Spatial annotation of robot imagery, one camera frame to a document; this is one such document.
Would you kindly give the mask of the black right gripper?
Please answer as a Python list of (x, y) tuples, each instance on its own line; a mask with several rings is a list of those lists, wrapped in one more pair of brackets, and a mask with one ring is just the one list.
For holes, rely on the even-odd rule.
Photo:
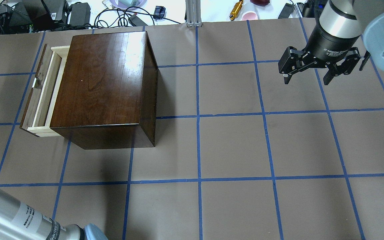
[(284, 84), (289, 84), (292, 75), (308, 68), (329, 68), (323, 77), (324, 86), (340, 74), (351, 73), (361, 57), (353, 45), (358, 36), (340, 38), (316, 25), (303, 50), (289, 46), (278, 62), (278, 70), (284, 75)]

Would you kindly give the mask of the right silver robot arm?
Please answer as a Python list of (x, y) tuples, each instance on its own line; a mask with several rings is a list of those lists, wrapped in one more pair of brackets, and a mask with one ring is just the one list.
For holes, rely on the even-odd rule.
[(339, 75), (350, 74), (361, 58), (354, 44), (362, 37), (366, 53), (384, 71), (384, 0), (329, 0), (303, 50), (289, 46), (278, 62), (288, 84), (292, 76), (309, 68), (326, 68), (324, 85)]

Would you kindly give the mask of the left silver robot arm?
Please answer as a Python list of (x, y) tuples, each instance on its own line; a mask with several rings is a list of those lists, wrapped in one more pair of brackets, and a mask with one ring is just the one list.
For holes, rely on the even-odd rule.
[(63, 226), (0, 190), (0, 240), (106, 240), (94, 224)]

